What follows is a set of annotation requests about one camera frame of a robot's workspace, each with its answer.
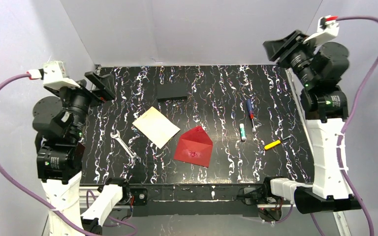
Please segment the cream paper letter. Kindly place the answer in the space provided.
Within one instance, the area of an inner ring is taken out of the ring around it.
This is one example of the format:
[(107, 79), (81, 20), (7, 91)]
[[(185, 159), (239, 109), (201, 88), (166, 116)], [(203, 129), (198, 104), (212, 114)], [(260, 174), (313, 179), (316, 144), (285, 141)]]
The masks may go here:
[(157, 148), (163, 148), (180, 131), (180, 128), (154, 107), (149, 108), (132, 124)]

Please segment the green white glue stick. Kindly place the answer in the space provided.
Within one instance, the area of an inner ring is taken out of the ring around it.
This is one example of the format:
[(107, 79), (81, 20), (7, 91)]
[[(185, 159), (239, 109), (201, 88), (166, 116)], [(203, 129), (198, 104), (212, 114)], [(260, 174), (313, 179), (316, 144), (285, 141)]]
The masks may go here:
[(240, 139), (241, 141), (246, 141), (247, 140), (247, 137), (246, 137), (246, 131), (245, 131), (245, 126), (243, 123), (239, 124), (239, 131), (240, 131)]

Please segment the red envelope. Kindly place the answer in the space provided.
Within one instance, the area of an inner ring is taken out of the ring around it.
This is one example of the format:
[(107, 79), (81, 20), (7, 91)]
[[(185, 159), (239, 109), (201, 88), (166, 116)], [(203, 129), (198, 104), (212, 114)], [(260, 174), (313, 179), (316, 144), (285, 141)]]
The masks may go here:
[(213, 142), (202, 126), (183, 133), (177, 143), (174, 160), (209, 167)]

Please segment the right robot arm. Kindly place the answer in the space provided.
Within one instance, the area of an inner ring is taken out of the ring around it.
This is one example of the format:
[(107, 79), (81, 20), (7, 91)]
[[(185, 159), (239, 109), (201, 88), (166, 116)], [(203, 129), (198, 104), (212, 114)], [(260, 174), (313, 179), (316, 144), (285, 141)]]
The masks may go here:
[(247, 205), (269, 197), (283, 199), (302, 214), (361, 209), (345, 177), (348, 168), (342, 128), (349, 114), (339, 81), (349, 67), (348, 49), (299, 30), (265, 41), (263, 47), (268, 60), (291, 69), (303, 85), (300, 102), (313, 151), (314, 180), (304, 184), (282, 176), (266, 177), (259, 188), (245, 188), (239, 198)]

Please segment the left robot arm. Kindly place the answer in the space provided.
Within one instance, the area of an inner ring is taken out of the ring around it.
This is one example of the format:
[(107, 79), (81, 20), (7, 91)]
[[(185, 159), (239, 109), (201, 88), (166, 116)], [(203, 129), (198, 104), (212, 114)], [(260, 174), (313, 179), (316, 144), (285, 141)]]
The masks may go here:
[(130, 200), (128, 181), (110, 178), (90, 207), (80, 211), (85, 152), (81, 139), (88, 111), (115, 98), (103, 79), (92, 71), (86, 72), (77, 88), (52, 90), (52, 96), (39, 100), (33, 108), (37, 174), (51, 206), (49, 234), (52, 236), (99, 235), (114, 206)]

